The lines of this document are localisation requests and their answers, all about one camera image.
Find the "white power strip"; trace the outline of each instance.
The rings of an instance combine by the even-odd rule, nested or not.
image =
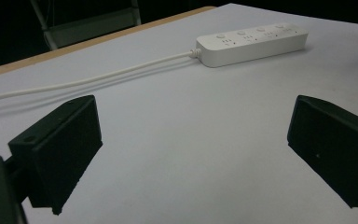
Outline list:
[[[290,23],[204,35],[197,38],[200,61],[218,67],[303,49],[308,32]]]

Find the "table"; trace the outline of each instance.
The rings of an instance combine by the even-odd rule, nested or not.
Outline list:
[[[200,35],[290,22],[302,51],[208,68],[179,59],[87,87],[0,101],[7,142],[63,102],[97,99],[103,147],[55,217],[30,223],[358,223],[287,146],[296,97],[358,115],[358,24],[225,5],[0,75],[0,93],[97,76],[188,51]]]

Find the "power strip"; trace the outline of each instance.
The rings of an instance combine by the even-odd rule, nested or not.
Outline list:
[[[308,31],[290,23],[203,35],[197,38],[199,59],[208,67],[241,63],[305,47]]]

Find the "cable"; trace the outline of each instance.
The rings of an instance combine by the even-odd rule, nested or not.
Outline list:
[[[141,68],[145,68],[145,67],[148,67],[148,66],[151,66],[154,64],[165,63],[165,62],[172,61],[172,60],[179,59],[179,58],[184,58],[184,57],[198,58],[200,56],[200,52],[201,52],[200,49],[192,49],[191,51],[186,52],[186,53],[176,54],[171,57],[158,59],[158,60],[151,61],[148,63],[141,63],[141,64],[135,65],[133,67],[118,70],[113,73],[106,73],[106,74],[100,75],[98,77],[90,77],[90,78],[85,78],[85,79],[81,79],[81,80],[74,81],[74,82],[63,83],[63,84],[58,84],[58,85],[51,85],[51,86],[46,86],[46,87],[41,87],[41,88],[34,88],[34,89],[29,89],[29,90],[6,92],[3,94],[0,94],[0,100],[6,99],[9,97],[21,96],[21,95],[32,94],[32,93],[37,93],[37,92],[56,91],[56,90],[60,90],[60,89],[81,86],[81,85],[89,84],[91,82],[99,81],[99,80],[106,79],[109,77],[115,77],[115,76],[118,76],[118,75],[121,75],[124,73],[129,73],[129,72],[141,69]]]

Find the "cable strain relief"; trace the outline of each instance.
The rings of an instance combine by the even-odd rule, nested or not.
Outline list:
[[[191,49],[191,54],[189,55],[190,58],[199,58],[201,55],[201,49]]]

